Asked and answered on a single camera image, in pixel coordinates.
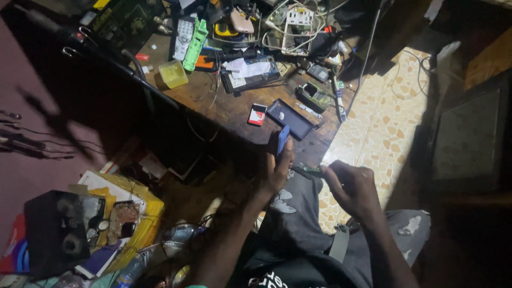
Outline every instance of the tiled floor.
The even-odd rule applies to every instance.
[[[420,59],[429,55],[410,48]],[[419,61],[409,53],[401,52],[399,65],[386,75],[368,75],[352,111],[338,130],[322,164],[341,160],[355,166],[365,166],[375,172],[375,184],[380,205],[384,208],[406,161],[414,137],[426,108],[428,76],[420,72]],[[348,215],[333,199],[324,185],[320,192],[320,226],[326,233],[334,233],[334,226],[345,223]]]

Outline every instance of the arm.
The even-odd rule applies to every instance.
[[[338,160],[329,167],[322,166],[322,172],[334,199],[362,226],[372,272],[379,271],[372,273],[374,287],[419,287],[380,208],[373,171]]]
[[[276,167],[274,156],[267,153],[267,175],[246,206],[238,211],[227,230],[219,233],[212,245],[192,266],[185,286],[203,285],[208,288],[224,288],[233,273],[245,238],[252,229],[263,207],[286,183],[288,166],[293,159],[291,140],[281,152]]]

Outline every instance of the metal hook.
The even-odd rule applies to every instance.
[[[78,27],[78,31],[80,31],[80,33],[82,33],[82,35],[87,37],[87,39],[89,39],[94,45],[98,46],[98,44],[96,44],[96,42],[94,42],[94,40],[89,35],[87,35],[87,34],[90,34],[90,35],[93,34],[93,32],[91,32],[91,30],[89,30],[89,28],[87,28],[85,26],[80,26],[80,27]]]
[[[66,46],[66,47],[63,47],[63,49],[62,49],[62,53],[63,53],[64,55],[69,56],[69,57],[73,57],[73,55],[72,55],[72,54],[77,54],[77,55],[80,55],[80,56],[82,55],[82,54],[80,54],[80,52],[76,51],[76,50],[75,50],[75,49],[73,49],[73,48],[67,47],[67,46]]]

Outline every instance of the white remote control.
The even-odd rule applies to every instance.
[[[173,58],[179,61],[185,60],[188,46],[192,41],[192,35],[194,34],[194,22],[193,20],[187,21],[180,19],[178,21],[178,36],[176,38],[176,44],[174,46]]]

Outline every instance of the black speaker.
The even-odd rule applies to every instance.
[[[84,263],[91,253],[79,195],[51,190],[25,202],[29,274],[36,280]]]

